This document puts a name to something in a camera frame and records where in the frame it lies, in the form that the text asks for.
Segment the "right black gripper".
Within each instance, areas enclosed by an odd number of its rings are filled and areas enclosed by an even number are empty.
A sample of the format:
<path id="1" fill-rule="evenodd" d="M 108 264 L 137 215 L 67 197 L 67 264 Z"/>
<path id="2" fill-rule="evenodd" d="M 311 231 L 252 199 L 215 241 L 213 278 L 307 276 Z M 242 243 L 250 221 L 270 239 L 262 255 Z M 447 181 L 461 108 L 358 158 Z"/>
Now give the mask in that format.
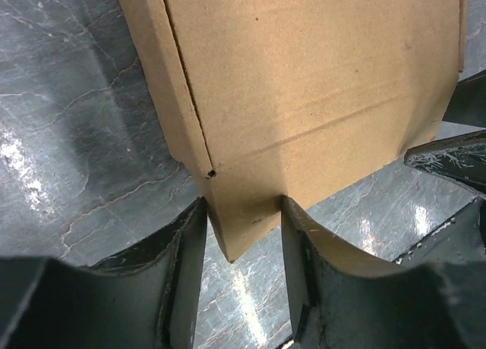
<path id="1" fill-rule="evenodd" d="M 450 181 L 478 197 L 485 196 L 483 130 L 413 147 L 404 155 L 404 164 Z M 485 201 L 475 199 L 397 256 L 394 262 L 401 266 L 417 266 L 425 262 L 484 260 Z"/>

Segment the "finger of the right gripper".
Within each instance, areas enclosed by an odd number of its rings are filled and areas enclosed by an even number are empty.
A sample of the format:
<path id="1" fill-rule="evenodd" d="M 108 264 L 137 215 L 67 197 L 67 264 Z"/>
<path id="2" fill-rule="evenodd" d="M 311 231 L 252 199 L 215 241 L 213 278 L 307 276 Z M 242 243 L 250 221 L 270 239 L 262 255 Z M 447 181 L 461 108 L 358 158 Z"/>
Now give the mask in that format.
<path id="1" fill-rule="evenodd" d="M 457 83 L 443 121 L 485 128 L 485 71 Z"/>

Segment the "brown cardboard box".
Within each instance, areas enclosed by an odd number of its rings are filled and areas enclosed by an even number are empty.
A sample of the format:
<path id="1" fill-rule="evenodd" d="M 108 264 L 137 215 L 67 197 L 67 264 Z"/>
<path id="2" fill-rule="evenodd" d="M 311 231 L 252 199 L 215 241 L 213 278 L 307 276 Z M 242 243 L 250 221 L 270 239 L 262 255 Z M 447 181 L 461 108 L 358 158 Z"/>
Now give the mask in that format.
<path id="1" fill-rule="evenodd" d="M 225 258 L 432 141 L 468 0 L 118 0 L 172 157 Z"/>

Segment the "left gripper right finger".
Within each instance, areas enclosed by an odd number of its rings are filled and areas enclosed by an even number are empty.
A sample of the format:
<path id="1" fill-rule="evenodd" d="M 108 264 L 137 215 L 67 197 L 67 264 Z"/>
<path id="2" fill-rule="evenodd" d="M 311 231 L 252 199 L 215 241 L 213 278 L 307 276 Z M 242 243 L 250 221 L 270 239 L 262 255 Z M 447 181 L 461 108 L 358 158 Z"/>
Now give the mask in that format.
<path id="1" fill-rule="evenodd" d="M 282 198 L 293 341 L 302 348 L 483 348 L 485 260 L 401 266 Z"/>

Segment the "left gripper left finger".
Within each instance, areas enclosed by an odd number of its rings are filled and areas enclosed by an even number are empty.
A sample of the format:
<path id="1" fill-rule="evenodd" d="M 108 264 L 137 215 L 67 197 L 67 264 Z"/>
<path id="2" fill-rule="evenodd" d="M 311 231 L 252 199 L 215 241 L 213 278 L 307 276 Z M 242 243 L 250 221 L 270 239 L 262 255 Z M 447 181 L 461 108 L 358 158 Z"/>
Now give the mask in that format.
<path id="1" fill-rule="evenodd" d="M 1 260 L 3 348 L 190 348 L 207 203 L 92 266 L 48 256 Z"/>

